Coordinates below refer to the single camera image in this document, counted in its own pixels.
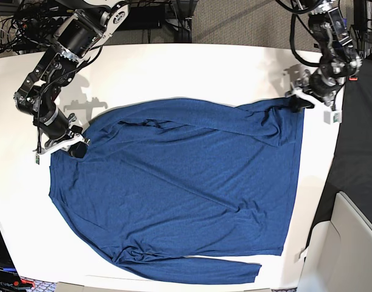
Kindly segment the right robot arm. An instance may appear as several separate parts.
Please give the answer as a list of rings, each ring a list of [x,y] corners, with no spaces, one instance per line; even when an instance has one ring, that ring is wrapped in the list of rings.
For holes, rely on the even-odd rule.
[[[54,33],[42,58],[14,95],[17,109],[33,117],[37,128],[35,158],[64,150],[84,155],[90,142],[75,114],[65,116],[55,100],[61,89],[93,60],[91,49],[101,49],[130,13],[126,1],[61,1],[72,15]]]

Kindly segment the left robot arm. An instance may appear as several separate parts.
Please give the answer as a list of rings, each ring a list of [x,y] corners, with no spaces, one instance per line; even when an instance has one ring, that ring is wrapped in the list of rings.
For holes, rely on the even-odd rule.
[[[276,3],[291,14],[289,44],[293,56],[301,64],[315,69],[313,73],[305,71],[287,92],[292,111],[313,108],[317,102],[336,110],[338,93],[349,78],[357,75],[362,65],[340,9],[334,7],[332,1],[291,1],[291,6],[282,1]],[[308,25],[304,28],[321,52],[316,63],[305,60],[295,49],[296,22],[305,14]]]

